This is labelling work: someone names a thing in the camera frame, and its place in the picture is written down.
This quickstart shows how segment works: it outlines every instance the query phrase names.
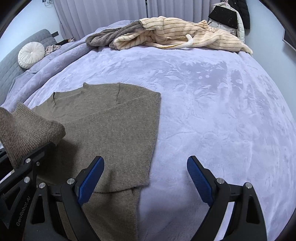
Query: white round cushion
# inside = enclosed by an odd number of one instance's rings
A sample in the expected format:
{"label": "white round cushion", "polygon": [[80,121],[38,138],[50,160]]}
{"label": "white round cushion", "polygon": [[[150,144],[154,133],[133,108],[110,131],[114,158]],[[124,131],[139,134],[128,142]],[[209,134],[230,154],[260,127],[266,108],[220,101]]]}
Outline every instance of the white round cushion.
{"label": "white round cushion", "polygon": [[42,60],[44,55],[45,48],[41,43],[30,42],[19,51],[17,62],[22,68],[29,69],[38,61]]}

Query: white jacket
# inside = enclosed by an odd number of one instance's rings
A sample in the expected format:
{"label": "white jacket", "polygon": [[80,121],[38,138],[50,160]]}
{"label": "white jacket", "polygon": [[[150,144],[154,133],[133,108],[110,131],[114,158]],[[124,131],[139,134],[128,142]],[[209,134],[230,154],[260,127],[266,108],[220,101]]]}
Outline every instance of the white jacket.
{"label": "white jacket", "polygon": [[237,13],[237,29],[230,28],[224,24],[218,23],[214,21],[213,19],[209,20],[209,25],[214,28],[221,28],[224,29],[231,34],[237,36],[243,43],[244,43],[244,24],[242,23],[242,18],[238,11],[236,11],[234,8],[230,7],[230,5],[227,2],[220,2],[213,5],[213,9],[215,6],[225,7],[232,11],[235,11]]}

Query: wall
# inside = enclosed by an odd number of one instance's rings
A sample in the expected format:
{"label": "wall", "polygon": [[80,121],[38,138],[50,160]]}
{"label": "wall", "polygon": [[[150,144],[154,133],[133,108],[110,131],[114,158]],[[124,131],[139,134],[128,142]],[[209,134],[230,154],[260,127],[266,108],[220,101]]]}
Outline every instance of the wall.
{"label": "wall", "polygon": [[282,41],[284,28],[259,0],[247,0],[251,29],[245,36],[253,57],[278,86],[296,120],[296,51]]}
{"label": "wall", "polygon": [[59,29],[59,18],[53,4],[48,7],[42,0],[32,0],[9,24],[0,38],[0,61],[23,40],[42,29],[56,31],[57,42],[63,40]]}

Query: cream striped jacket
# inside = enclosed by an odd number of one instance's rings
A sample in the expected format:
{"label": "cream striped jacket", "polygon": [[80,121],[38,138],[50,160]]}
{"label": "cream striped jacket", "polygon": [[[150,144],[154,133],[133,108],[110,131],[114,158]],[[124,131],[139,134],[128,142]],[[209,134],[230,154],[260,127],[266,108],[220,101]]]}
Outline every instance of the cream striped jacket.
{"label": "cream striped jacket", "polygon": [[114,39],[118,50],[137,45],[153,46],[161,49],[207,47],[231,52],[253,51],[231,33],[210,27],[206,20],[199,23],[187,22],[179,18],[143,18],[139,20],[145,30],[121,35]]}

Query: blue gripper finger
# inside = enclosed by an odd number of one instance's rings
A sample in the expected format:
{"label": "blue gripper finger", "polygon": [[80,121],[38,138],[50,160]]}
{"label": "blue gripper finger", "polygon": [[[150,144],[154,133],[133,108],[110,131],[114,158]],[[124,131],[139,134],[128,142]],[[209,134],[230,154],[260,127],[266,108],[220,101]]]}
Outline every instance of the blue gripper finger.
{"label": "blue gripper finger", "polygon": [[79,195],[77,201],[80,206],[82,206],[83,203],[89,201],[103,171],[104,159],[100,157],[79,187]]}
{"label": "blue gripper finger", "polygon": [[203,202],[207,203],[209,207],[213,204],[212,187],[207,181],[206,177],[200,170],[198,165],[194,162],[192,157],[187,160],[188,173],[202,199]]}

